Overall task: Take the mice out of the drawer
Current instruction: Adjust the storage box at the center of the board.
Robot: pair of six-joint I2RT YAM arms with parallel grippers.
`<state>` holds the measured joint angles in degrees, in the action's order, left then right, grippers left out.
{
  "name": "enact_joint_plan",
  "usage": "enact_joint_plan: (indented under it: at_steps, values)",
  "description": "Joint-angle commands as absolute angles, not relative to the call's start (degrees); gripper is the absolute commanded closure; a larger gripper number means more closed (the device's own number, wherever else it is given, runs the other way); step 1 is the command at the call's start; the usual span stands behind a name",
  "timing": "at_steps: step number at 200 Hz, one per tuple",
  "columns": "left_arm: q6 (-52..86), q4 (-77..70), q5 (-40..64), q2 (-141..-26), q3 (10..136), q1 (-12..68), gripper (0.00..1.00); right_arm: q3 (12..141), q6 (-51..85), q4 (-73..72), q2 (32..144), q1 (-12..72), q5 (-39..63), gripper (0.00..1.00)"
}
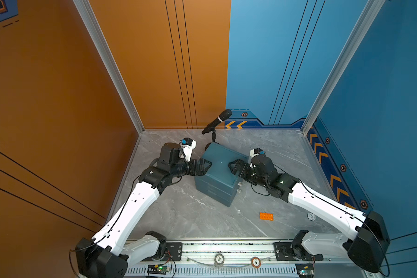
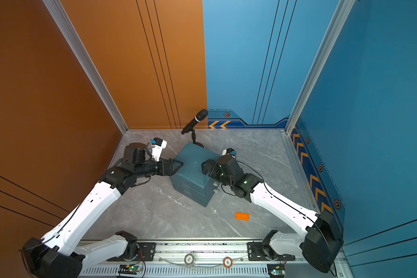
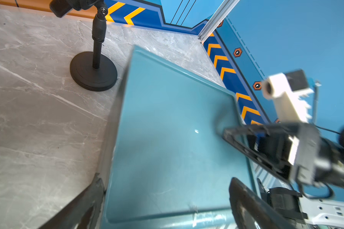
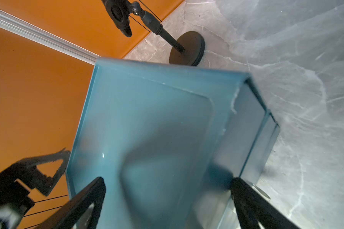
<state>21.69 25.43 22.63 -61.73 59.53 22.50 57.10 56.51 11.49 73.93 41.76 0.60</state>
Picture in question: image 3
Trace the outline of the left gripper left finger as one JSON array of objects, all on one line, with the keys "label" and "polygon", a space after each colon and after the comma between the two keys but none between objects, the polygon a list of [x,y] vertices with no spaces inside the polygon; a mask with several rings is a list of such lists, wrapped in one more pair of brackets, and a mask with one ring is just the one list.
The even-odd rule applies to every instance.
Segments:
[{"label": "left gripper left finger", "polygon": [[94,229],[100,216],[103,197],[103,181],[99,173],[96,173],[88,187],[40,228]]}]

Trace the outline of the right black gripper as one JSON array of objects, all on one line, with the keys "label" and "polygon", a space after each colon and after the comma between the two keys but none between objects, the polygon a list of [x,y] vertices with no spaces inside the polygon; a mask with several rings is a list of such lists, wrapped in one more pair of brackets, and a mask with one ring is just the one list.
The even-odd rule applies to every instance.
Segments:
[{"label": "right black gripper", "polygon": [[309,123],[229,127],[223,139],[274,177],[301,185],[321,185],[330,168],[322,138]]}]

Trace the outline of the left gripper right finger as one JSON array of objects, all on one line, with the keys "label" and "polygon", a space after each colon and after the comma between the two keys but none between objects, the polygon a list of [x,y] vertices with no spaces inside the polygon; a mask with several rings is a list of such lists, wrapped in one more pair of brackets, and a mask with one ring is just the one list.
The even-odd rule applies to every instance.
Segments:
[{"label": "left gripper right finger", "polygon": [[231,179],[229,201],[239,229],[293,229],[284,217],[264,202],[238,178]]}]

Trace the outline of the teal drawer cabinet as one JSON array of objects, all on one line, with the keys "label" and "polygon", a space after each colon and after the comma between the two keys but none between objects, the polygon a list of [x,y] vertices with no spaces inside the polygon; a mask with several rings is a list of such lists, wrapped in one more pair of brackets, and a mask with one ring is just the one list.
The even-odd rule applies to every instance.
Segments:
[{"label": "teal drawer cabinet", "polygon": [[242,125],[233,93],[133,48],[110,115],[103,229],[235,228],[229,185],[257,185],[223,139]]}]

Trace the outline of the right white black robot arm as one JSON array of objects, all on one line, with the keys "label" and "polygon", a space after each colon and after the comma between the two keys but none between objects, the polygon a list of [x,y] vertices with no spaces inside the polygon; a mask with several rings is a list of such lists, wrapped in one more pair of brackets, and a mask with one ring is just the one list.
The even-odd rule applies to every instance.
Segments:
[{"label": "right white black robot arm", "polygon": [[226,128],[223,138],[275,178],[298,186],[257,195],[232,178],[229,200],[238,228],[344,229],[344,204],[324,203],[334,197],[334,186],[344,189],[344,128],[337,143],[301,122]]}]

